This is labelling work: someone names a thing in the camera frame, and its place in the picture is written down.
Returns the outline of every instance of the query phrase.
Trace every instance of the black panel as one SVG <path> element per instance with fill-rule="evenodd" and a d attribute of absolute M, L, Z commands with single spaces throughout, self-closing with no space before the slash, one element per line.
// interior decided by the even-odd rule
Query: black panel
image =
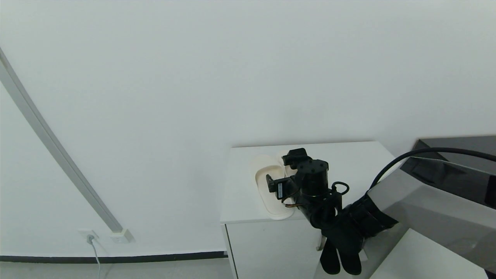
<path fill-rule="evenodd" d="M 98 257 L 102 264 L 130 264 L 169 261 L 187 261 L 227 258 L 224 251 L 189 254 L 153 255 L 137 257 Z M 95 264 L 95 257 L 21 257 L 0 256 L 0 262 L 35 263 L 35 264 Z"/>
<path fill-rule="evenodd" d="M 496 155 L 496 137 L 468 137 L 448 139 L 420 139 L 413 149 L 427 147 L 453 147 L 475 150 Z M 462 154 L 436 152 L 416 157 L 438 159 L 465 167 L 439 161 L 408 159 L 401 169 L 425 184 L 496 208 L 496 163 Z"/>

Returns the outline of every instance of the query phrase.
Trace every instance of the white surface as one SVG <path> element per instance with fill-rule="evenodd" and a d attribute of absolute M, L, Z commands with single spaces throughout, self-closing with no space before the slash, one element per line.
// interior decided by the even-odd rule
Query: white surface
<path fill-rule="evenodd" d="M 1 253 L 91 256 L 81 227 L 114 256 L 224 250 L 218 221 L 232 146 L 375 139 L 398 155 L 418 137 L 492 134 L 495 9 L 2 0 L 2 49 L 136 243 L 108 239 L 2 107 Z"/>
<path fill-rule="evenodd" d="M 342 181 L 350 185 L 350 191 L 343 196 L 343 206 L 363 196 L 376 174 L 394 159 L 376 141 L 232 148 L 229 153 L 221 222 L 271 220 L 252 178 L 250 162 L 259 154 L 275 156 L 280 150 L 299 147 L 304 147 L 310 157 L 329 163 L 329 184 Z M 296 210 L 289 219 L 305 217 Z"/>
<path fill-rule="evenodd" d="M 484 270 L 409 230 L 371 279 L 487 279 Z"/>
<path fill-rule="evenodd" d="M 227 224 L 239 279 L 310 279 L 320 230 L 307 220 Z"/>

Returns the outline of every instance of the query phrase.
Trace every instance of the power plug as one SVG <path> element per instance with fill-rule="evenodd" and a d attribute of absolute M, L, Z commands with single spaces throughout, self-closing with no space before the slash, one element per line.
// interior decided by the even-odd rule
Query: power plug
<path fill-rule="evenodd" d="M 86 242 L 88 242 L 89 245 L 93 245 L 93 239 L 95 239 L 95 237 L 91 234 L 86 236 Z"/>

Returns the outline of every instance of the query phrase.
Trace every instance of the black cable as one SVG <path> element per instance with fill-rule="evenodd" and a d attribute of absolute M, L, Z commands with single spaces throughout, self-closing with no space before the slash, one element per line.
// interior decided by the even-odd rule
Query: black cable
<path fill-rule="evenodd" d="M 407 152 L 407 153 L 395 158 L 389 164 L 387 164 L 374 178 L 369 190 L 372 189 L 379 182 L 380 178 L 384 175 L 384 173 L 386 173 L 390 168 L 392 168 L 399 161 L 401 161 L 405 158 L 408 158 L 410 156 L 416 155 L 416 154 L 430 153 L 430 152 L 445 152 L 445 153 L 463 154 L 463 155 L 478 157 L 478 158 L 482 158 L 482 159 L 496 162 L 496 156 L 494 156 L 494 155 L 482 153 L 482 152 L 478 152 L 478 151 L 473 151 L 473 150 L 461 149 L 461 148 L 430 147 L 430 148 L 422 148 L 422 149 L 412 150 L 410 152 Z"/>

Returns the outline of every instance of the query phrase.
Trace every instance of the robotic hand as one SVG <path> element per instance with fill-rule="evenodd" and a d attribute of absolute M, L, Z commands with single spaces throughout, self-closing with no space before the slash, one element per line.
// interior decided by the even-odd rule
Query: robotic hand
<path fill-rule="evenodd" d="M 283 156 L 297 170 L 273 180 L 270 192 L 291 198 L 310 224 L 327 237 L 320 262 L 328 274 L 362 271 L 359 252 L 368 238 L 398 222 L 416 230 L 482 268 L 496 272 L 496 176 L 434 158 L 412 157 L 379 182 L 394 165 L 416 154 L 460 153 L 496 162 L 496 156 L 457 148 L 424 148 L 396 158 L 376 176 L 369 191 L 342 207 L 349 191 L 343 182 L 328 187 L 328 163 L 309 157 L 304 148 Z M 337 185 L 346 190 L 337 191 Z"/>

